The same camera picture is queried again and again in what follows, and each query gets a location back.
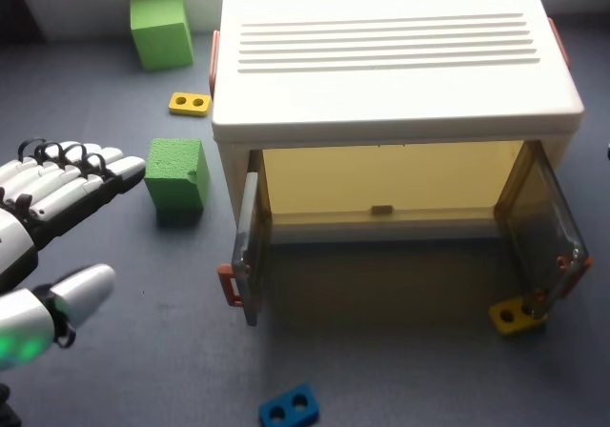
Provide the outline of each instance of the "white cabinet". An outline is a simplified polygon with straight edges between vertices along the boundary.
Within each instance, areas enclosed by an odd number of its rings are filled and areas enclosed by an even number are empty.
[[[583,107],[539,0],[224,0],[219,37],[220,273],[249,324],[270,242],[505,234],[531,284],[505,333],[583,273],[553,173]]]

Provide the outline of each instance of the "gray table surface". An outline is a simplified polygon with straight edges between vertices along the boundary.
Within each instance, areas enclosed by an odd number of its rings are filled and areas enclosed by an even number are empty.
[[[210,121],[167,111],[172,92],[208,92],[210,36],[193,67],[158,73],[130,42],[0,50],[0,161],[32,135],[142,157],[155,137],[196,137],[212,175],[192,226],[159,225],[141,184],[41,253],[28,287],[94,262],[118,282],[73,349],[2,374],[13,408],[41,427],[255,426],[260,403],[309,381],[324,426],[607,426],[610,31],[559,27],[588,110],[559,181],[596,265],[518,339],[486,313],[516,291],[496,241],[274,250],[247,327],[215,276],[234,224]]]

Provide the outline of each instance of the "yellow block with holes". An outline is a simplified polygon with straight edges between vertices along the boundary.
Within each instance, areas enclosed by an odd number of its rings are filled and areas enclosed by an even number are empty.
[[[489,308],[489,316],[502,335],[514,335],[535,329],[546,323],[549,316],[534,319],[523,311],[523,297],[502,301]]]
[[[177,91],[170,100],[170,112],[172,114],[205,117],[208,115],[211,102],[212,99],[209,95]]]

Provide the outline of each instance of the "robotic hand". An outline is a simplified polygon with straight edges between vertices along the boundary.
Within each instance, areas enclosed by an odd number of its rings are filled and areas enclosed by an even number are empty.
[[[28,145],[37,143],[31,156]],[[38,265],[38,251],[142,180],[145,162],[94,144],[24,141],[0,166],[0,371],[68,348],[75,328],[112,292],[114,271],[93,265],[55,284],[9,293]]]

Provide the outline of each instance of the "green cube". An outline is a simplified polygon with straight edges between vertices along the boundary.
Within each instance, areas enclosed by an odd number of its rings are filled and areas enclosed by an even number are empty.
[[[132,0],[132,35],[147,71],[186,67],[193,43],[184,0]]]
[[[210,173],[198,139],[155,138],[144,182],[158,211],[201,211]]]

